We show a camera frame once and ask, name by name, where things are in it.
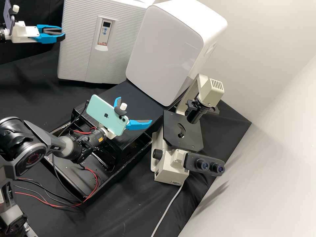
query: display screen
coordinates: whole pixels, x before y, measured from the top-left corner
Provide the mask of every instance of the display screen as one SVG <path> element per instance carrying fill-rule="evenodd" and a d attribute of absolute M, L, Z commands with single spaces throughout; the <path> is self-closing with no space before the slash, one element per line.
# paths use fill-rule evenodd
<path fill-rule="evenodd" d="M 109 23 L 109 22 L 103 22 L 103 27 L 110 27 L 110 25 L 111 25 L 111 23 Z"/>

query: black robotic arm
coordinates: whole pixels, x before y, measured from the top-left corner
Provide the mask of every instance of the black robotic arm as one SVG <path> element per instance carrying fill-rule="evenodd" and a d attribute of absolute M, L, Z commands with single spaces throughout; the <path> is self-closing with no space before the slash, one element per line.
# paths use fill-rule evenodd
<path fill-rule="evenodd" d="M 4 236 L 37 235 L 14 200 L 11 181 L 17 180 L 45 155 L 81 163 L 106 140 L 105 128 L 75 137 L 56 137 L 17 117 L 0 120 L 0 233 Z"/>

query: red wire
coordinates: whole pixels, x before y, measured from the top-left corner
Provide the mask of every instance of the red wire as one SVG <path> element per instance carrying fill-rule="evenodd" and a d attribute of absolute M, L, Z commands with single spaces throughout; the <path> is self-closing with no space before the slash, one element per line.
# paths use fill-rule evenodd
<path fill-rule="evenodd" d="M 91 134 L 92 133 L 92 132 L 81 132 L 81 131 L 78 131 L 78 130 L 73 130 L 73 131 L 76 132 L 76 133 L 80 133 L 80 134 Z"/>
<path fill-rule="evenodd" d="M 78 131 L 78 130 L 73 130 L 74 132 L 76 133 L 80 133 L 80 134 L 91 134 L 92 132 L 81 132 L 81 131 Z"/>
<path fill-rule="evenodd" d="M 97 175 L 95 174 L 95 172 L 87 167 L 85 167 L 85 170 L 88 170 L 90 171 L 93 175 L 94 175 L 94 178 L 95 178 L 95 187 L 94 189 L 92 190 L 92 192 L 89 194 L 88 197 L 86 197 L 86 199 L 82 202 L 84 203 L 85 201 L 87 201 L 89 198 L 91 198 L 91 196 L 96 192 L 96 190 L 99 188 L 99 179 L 97 177 Z M 27 193 L 21 193 L 21 192 L 15 192 L 16 194 L 23 194 L 23 195 L 26 195 L 26 196 L 30 196 L 30 197 L 33 197 L 33 198 L 36 198 L 37 200 L 41 201 L 42 203 L 48 205 L 48 206 L 51 206 L 51 207 L 58 207 L 58 208 L 67 208 L 69 206 L 58 206 L 58 205 L 54 205 L 54 204 L 51 204 L 51 203 L 48 203 L 46 201 L 43 201 L 42 199 L 38 198 L 37 196 L 34 196 L 34 195 L 31 195 L 31 194 L 27 194 Z M 70 206 L 70 207 L 77 207 L 77 206 L 80 206 L 82 205 L 82 203 L 78 203 L 78 204 L 75 204 L 73 206 Z"/>

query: white cable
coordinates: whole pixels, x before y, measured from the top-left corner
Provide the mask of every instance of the white cable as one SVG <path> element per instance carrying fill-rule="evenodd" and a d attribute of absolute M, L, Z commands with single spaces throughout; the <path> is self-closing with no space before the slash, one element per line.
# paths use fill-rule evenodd
<path fill-rule="evenodd" d="M 161 223 L 162 220 L 164 219 L 164 217 L 165 217 L 167 211 L 169 210 L 171 204 L 173 203 L 173 201 L 175 200 L 175 198 L 178 196 L 179 192 L 181 191 L 181 189 L 182 189 L 182 187 L 183 187 L 183 184 L 184 184 L 184 182 L 183 182 L 182 185 L 180 186 L 180 188 L 179 188 L 179 190 L 177 191 L 177 193 L 175 194 L 175 196 L 171 199 L 171 201 L 170 201 L 169 205 L 167 206 L 165 212 L 163 213 L 162 217 L 160 218 L 158 224 L 156 225 L 156 228 L 154 229 L 153 233 L 151 234 L 151 237 L 154 237 L 154 235 L 155 235 L 155 233 L 156 233 L 156 231 L 157 231 L 157 229 L 158 229 L 160 223 Z"/>

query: white knob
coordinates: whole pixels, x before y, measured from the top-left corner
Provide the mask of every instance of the white knob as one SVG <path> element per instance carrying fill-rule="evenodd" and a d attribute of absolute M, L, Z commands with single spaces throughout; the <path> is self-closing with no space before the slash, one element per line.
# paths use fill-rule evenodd
<path fill-rule="evenodd" d="M 126 110 L 127 104 L 121 103 L 121 106 L 119 107 L 121 110 Z"/>
<path fill-rule="evenodd" d="M 18 5 L 13 5 L 12 10 L 13 10 L 14 12 L 18 13 L 19 10 L 20 10 L 20 7 L 19 7 Z"/>

